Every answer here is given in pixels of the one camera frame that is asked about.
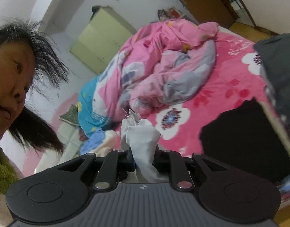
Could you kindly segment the green sleeve forearm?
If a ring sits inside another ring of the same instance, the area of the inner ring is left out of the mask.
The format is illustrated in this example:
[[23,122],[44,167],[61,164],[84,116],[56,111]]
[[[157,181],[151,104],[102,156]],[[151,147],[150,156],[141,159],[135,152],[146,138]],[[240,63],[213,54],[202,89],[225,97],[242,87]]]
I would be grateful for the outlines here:
[[23,178],[21,171],[0,147],[0,226],[8,226],[13,221],[5,201],[5,194],[9,187],[21,178]]

